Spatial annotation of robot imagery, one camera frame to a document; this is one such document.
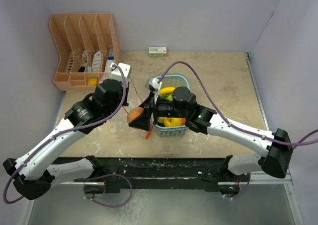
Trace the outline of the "clear zip top bag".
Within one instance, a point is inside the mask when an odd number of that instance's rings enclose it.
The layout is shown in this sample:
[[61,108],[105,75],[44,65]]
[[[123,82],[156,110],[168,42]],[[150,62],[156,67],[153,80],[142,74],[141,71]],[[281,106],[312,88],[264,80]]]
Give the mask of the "clear zip top bag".
[[117,114],[103,125],[104,128],[109,130],[111,134],[124,134],[130,131],[139,131],[139,129],[129,127],[126,119],[127,114],[133,108],[139,106],[145,97],[140,93],[134,77],[129,79],[129,83],[129,92],[127,97],[128,106],[121,107]]

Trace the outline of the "peach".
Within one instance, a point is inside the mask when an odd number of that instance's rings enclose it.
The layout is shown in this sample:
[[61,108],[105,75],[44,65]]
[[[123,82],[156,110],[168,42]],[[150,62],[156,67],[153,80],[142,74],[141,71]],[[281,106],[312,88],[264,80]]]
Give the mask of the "peach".
[[142,107],[135,107],[132,110],[129,111],[129,113],[127,114],[127,123],[131,123],[132,121],[134,121],[136,118],[138,118],[142,113],[143,113],[144,109]]

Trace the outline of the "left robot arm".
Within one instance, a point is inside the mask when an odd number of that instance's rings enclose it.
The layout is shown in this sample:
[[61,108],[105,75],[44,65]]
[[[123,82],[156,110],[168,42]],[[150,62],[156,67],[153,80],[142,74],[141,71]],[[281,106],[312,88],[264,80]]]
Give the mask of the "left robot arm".
[[92,155],[64,164],[54,164],[54,161],[76,141],[115,116],[126,105],[128,91],[129,83],[126,81],[105,80],[94,93],[75,103],[35,148],[18,159],[5,160],[3,167],[10,179],[3,192],[4,202],[12,203],[6,197],[10,184],[22,198],[35,200],[63,182],[99,180],[104,174],[103,166]]

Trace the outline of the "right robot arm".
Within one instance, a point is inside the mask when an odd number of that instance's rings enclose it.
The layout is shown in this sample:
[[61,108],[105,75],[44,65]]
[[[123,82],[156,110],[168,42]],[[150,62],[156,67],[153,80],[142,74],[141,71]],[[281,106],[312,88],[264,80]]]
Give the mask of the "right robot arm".
[[252,150],[253,154],[229,155],[221,176],[226,181],[238,175],[263,171],[266,174],[285,178],[293,150],[285,130],[276,132],[256,129],[229,119],[220,113],[197,103],[195,94],[186,87],[177,87],[172,92],[172,100],[156,98],[151,92],[147,99],[132,109],[127,115],[129,127],[149,131],[156,117],[181,118],[185,126],[193,132],[217,136],[233,141]]

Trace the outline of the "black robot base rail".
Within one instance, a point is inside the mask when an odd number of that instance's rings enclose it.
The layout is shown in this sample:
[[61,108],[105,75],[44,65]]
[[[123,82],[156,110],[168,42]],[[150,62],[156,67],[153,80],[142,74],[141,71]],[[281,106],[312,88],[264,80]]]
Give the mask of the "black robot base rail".
[[106,178],[106,193],[121,189],[183,189],[206,192],[239,191],[239,185],[250,179],[246,173],[234,175],[226,169],[225,158],[149,158],[149,157],[94,157],[94,171],[89,175],[98,182]]

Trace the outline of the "yellow apple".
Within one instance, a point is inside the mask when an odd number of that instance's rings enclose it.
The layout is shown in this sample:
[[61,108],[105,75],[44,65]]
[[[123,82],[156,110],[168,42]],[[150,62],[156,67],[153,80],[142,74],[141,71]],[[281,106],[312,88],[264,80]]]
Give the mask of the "yellow apple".
[[181,125],[182,118],[164,118],[163,124],[165,127],[179,127]]

